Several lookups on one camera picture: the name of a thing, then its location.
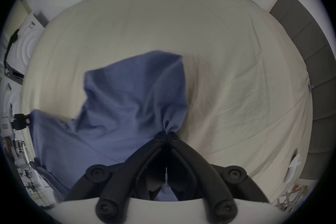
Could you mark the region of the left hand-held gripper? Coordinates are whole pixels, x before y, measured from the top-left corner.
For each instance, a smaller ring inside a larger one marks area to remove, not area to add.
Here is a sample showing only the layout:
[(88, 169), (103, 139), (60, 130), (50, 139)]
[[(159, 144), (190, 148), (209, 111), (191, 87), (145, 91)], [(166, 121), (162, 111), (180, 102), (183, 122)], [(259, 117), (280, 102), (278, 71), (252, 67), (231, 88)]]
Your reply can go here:
[(15, 130), (25, 129), (27, 126), (31, 125), (31, 115), (24, 115), (22, 113), (15, 114), (13, 120), (13, 128), (12, 121), (9, 113), (1, 113), (0, 114), (0, 133), (1, 137), (14, 137)]

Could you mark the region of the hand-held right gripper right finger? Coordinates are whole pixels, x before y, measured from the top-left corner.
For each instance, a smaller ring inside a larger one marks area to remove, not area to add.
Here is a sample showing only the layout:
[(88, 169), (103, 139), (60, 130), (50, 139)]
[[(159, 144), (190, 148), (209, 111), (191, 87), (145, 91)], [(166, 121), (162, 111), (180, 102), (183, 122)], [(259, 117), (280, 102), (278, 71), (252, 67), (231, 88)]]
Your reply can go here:
[(194, 174), (208, 206), (211, 221), (232, 222), (238, 214), (235, 198), (270, 203), (242, 167), (211, 165), (173, 132), (167, 135), (167, 144), (172, 154), (183, 164), (187, 164)]

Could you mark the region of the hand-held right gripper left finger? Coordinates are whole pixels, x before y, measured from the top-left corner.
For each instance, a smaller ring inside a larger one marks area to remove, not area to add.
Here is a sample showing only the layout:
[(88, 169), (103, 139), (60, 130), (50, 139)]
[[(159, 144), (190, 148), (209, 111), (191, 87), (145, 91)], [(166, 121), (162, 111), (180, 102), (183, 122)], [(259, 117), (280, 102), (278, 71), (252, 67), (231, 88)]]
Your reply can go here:
[(112, 166), (102, 164), (90, 166), (70, 189), (64, 201), (98, 197), (95, 214), (99, 220), (123, 222), (127, 199), (136, 177), (162, 151), (166, 141), (166, 132), (159, 132), (124, 163)]

